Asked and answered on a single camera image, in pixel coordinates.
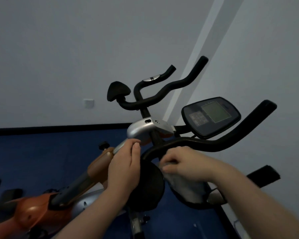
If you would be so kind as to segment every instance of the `bike monitor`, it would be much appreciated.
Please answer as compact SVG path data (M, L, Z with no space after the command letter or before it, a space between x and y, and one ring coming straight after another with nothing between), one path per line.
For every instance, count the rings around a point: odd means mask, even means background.
M236 124L241 115L229 101L215 97L187 105L182 117L192 132L201 139L208 139Z

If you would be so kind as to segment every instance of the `person's right arm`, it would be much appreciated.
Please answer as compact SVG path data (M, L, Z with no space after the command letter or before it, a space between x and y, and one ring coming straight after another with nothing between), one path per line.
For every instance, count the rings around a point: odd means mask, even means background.
M177 164L164 166L170 161ZM189 147L169 149L160 165L166 173L214 183L252 239L299 239L299 220L231 165Z

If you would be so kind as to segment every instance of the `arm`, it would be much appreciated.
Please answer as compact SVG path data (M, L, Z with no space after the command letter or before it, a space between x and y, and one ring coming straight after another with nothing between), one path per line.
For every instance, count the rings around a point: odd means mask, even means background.
M107 189L86 210L71 221L57 239L98 239L126 204L140 179L139 140L129 139L113 157L108 170Z
M188 147L168 150L160 164L167 173L218 186L247 233L253 239L299 239L299 221L252 181L229 164Z

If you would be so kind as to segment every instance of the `person's left arm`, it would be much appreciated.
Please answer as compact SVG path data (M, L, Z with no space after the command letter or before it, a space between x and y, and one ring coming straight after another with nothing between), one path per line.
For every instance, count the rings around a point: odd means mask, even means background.
M87 209L64 227L56 239L102 238L126 204L140 179L139 140L128 139L113 157L108 169L107 189Z

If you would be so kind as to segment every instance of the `forearm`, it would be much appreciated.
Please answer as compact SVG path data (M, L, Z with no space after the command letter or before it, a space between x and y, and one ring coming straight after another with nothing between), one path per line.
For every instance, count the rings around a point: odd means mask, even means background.
M127 198L106 189L92 205L62 229L56 239L102 238Z
M253 239L299 239L299 221L289 211L235 168L221 167L214 183Z

